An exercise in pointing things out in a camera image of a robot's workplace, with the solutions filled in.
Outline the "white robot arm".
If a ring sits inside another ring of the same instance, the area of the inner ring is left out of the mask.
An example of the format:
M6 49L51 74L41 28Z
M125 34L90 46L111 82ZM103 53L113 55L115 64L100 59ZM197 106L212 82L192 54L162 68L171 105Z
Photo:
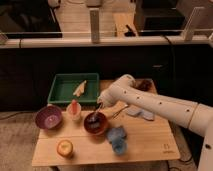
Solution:
M125 74L103 90L97 102L104 108L118 101L157 114L204 138L197 171L213 171L213 107L193 101L153 94L135 89L136 80Z

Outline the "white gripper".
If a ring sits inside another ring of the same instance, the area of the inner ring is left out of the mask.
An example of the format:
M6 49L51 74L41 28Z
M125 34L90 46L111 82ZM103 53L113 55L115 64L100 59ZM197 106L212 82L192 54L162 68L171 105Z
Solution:
M103 107L108 107L109 102L107 100L107 97L108 97L108 93L106 91L102 91L97 99L97 102L101 103Z

